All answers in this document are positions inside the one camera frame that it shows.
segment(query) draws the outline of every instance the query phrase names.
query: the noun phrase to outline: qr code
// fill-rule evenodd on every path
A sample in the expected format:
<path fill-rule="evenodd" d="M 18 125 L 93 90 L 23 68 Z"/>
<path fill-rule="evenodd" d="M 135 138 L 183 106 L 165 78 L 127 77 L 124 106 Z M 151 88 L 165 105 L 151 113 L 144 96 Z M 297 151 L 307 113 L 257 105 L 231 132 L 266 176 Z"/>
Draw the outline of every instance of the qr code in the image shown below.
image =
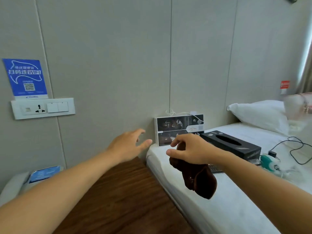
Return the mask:
<path fill-rule="evenodd" d="M 24 84 L 25 91 L 35 91 L 35 86 L 33 83 Z"/>

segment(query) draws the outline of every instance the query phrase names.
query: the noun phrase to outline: red sign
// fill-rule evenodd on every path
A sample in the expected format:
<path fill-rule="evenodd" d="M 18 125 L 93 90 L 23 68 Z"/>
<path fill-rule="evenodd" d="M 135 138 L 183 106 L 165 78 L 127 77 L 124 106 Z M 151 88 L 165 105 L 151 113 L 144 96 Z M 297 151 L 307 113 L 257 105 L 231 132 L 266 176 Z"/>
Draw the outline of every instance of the red sign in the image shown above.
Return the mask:
<path fill-rule="evenodd" d="M 282 81 L 282 83 L 280 84 L 280 88 L 281 88 L 281 89 L 288 89 L 288 88 L 289 88 L 289 84 L 290 84 L 290 81 L 289 81 L 289 80 L 284 80 L 284 81 Z"/>

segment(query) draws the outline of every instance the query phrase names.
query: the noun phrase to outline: white cable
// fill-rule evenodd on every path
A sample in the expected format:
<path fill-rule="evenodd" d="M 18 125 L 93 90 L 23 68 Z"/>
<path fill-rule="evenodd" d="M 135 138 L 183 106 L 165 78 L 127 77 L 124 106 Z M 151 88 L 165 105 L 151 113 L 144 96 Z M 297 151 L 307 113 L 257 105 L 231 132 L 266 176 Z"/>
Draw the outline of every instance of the white cable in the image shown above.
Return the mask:
<path fill-rule="evenodd" d="M 199 119 L 197 116 L 193 115 L 193 114 L 190 114 L 189 112 L 180 112 L 180 113 L 175 113 L 173 110 L 172 112 L 170 112 L 170 110 L 172 109 L 169 109 L 169 113 L 167 112 L 168 110 L 166 110 L 166 113 L 168 114 L 168 116 L 172 117 L 173 115 L 180 115 L 180 114 L 188 114 L 188 115 L 192 115 L 193 117 L 196 117 L 198 120 L 200 120 L 201 122 L 204 122 L 203 120 Z"/>

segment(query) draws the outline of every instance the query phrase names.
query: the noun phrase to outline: wall outlet panel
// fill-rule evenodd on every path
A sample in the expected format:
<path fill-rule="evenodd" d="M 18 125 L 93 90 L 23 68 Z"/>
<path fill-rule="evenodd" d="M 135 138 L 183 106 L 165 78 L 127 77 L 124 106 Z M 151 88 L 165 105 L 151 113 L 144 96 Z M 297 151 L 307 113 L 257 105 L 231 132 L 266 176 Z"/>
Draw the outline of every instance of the wall outlet panel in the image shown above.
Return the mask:
<path fill-rule="evenodd" d="M 16 120 L 76 114 L 73 98 L 14 100 L 11 104 Z M 47 104 L 57 104 L 57 109 L 49 112 Z"/>

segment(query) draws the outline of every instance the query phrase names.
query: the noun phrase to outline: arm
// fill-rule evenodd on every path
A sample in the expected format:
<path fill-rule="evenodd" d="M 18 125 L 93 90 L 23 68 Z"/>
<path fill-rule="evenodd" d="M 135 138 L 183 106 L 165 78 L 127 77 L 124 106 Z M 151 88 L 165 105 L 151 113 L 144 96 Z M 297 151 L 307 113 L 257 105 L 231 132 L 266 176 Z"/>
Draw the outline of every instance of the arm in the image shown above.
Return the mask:
<path fill-rule="evenodd" d="M 186 150 L 169 149 L 167 155 L 189 163 L 220 167 L 281 233 L 311 233 L 311 194 L 213 146 L 198 135 L 179 135 L 171 146 L 179 142 L 186 143 Z"/>
<path fill-rule="evenodd" d="M 0 233 L 52 233 L 88 189 L 110 168 L 129 161 L 150 146 L 136 146 L 145 131 L 138 129 L 115 138 L 108 149 L 67 169 L 0 208 Z"/>

